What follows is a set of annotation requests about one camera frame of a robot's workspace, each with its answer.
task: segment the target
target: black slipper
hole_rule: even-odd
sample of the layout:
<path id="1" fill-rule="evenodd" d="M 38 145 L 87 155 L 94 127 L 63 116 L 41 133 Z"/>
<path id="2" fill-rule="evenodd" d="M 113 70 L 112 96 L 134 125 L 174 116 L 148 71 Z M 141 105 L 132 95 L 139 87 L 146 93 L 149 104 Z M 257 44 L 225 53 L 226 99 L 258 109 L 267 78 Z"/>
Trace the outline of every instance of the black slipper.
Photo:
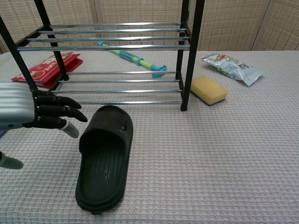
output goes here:
<path id="1" fill-rule="evenodd" d="M 114 208 L 122 199 L 128 172 L 133 123 L 117 106 L 101 107 L 80 138 L 78 205 L 92 214 Z"/>

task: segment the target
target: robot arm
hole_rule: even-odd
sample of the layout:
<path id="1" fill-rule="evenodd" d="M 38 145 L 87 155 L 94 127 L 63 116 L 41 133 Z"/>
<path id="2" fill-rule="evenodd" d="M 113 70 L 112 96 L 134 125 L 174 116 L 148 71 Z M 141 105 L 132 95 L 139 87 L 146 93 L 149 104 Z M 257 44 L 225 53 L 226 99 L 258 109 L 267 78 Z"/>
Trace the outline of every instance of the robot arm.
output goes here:
<path id="1" fill-rule="evenodd" d="M 66 116 L 87 122 L 87 118 L 78 109 L 81 109 L 81 105 L 71 98 L 58 97 L 49 91 L 31 91 L 24 83 L 0 83 L 0 130 L 21 127 L 59 129 L 77 138 L 77 128 L 60 117 Z M 0 167 L 20 168 L 15 166 L 17 161 L 0 152 Z M 14 165 L 7 167 L 7 162 Z"/>

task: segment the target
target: red package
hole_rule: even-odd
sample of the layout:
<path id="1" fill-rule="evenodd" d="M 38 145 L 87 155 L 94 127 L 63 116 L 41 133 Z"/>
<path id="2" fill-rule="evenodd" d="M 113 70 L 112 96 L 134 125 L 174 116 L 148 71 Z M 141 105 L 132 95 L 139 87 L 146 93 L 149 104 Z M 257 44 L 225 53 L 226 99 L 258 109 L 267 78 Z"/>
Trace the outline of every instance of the red package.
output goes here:
<path id="1" fill-rule="evenodd" d="M 62 59 L 67 72 L 73 71 L 83 62 L 81 59 L 77 58 L 79 55 L 80 54 L 73 54 L 72 52 L 62 54 Z M 30 68 L 29 72 L 37 86 L 48 89 L 51 88 L 60 75 L 60 70 L 54 55 L 44 60 L 41 64 Z M 25 83 L 26 79 L 20 74 L 12 78 L 12 81 Z"/>

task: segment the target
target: textured mat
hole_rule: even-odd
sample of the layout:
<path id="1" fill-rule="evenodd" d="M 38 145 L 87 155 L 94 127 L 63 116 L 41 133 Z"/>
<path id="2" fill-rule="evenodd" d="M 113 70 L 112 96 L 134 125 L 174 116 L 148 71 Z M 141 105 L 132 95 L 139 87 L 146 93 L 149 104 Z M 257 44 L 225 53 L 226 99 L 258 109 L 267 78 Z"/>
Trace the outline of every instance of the textured mat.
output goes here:
<path id="1" fill-rule="evenodd" d="M 175 69 L 174 51 L 135 53 Z M 206 53 L 198 52 L 194 76 L 206 75 L 226 87 L 225 101 L 209 107 L 190 95 L 186 112 L 179 105 L 121 106 L 134 123 L 126 192 L 120 206 L 102 216 L 81 210 L 75 200 L 79 139 L 58 130 L 23 128 L 6 133 L 0 139 L 1 151 L 23 161 L 24 168 L 0 169 L 0 223 L 298 223 L 298 51 L 223 52 L 264 73 L 251 87 L 201 62 Z M 32 66 L 50 54 L 22 55 Z M 109 52 L 83 52 L 80 58 L 84 63 L 76 71 L 143 70 Z M 1 55 L 0 64 L 2 81 L 19 72 L 9 54 Z M 61 90 L 91 86 L 131 87 L 68 84 Z M 134 84 L 134 88 L 177 86 Z M 73 97 L 132 99 L 118 94 Z M 177 100 L 179 94 L 135 98 Z M 99 107 L 85 105 L 82 111 L 90 119 Z M 70 120 L 80 133 L 85 130 L 87 123 Z"/>

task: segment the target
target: plastic bag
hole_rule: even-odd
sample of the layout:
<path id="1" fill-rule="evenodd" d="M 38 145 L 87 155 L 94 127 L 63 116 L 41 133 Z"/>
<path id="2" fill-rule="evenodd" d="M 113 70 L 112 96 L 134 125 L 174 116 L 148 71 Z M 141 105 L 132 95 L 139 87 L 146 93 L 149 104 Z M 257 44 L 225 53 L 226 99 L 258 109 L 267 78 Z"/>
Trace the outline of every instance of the plastic bag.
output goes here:
<path id="1" fill-rule="evenodd" d="M 201 59 L 216 67 L 223 75 L 242 80 L 247 86 L 253 84 L 262 75 L 256 68 L 227 55 L 211 54 Z"/>

